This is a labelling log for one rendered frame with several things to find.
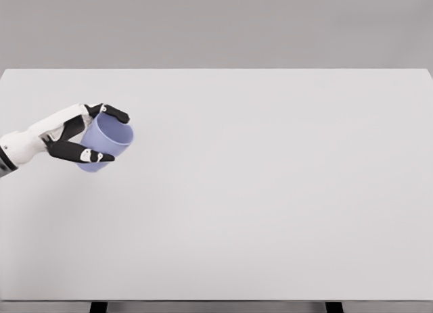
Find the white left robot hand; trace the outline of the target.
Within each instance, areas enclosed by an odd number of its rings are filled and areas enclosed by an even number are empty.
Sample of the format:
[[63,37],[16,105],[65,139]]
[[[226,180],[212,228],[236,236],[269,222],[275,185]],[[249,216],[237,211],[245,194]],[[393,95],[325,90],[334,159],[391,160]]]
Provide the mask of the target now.
[[25,150],[33,155],[45,151],[53,158],[79,164],[113,162],[113,155],[71,141],[71,138],[87,130],[99,114],[106,114],[122,124],[130,121],[126,112],[107,103],[77,103],[27,128]]

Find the lavender blue plastic cup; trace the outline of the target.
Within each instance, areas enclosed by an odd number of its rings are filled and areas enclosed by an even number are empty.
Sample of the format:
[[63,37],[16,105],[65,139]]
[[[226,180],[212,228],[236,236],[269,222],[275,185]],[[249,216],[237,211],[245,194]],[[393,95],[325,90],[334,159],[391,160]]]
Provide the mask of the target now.
[[79,143],[86,148],[117,158],[132,144],[133,139],[131,125],[123,124],[106,113],[100,113],[90,123]]

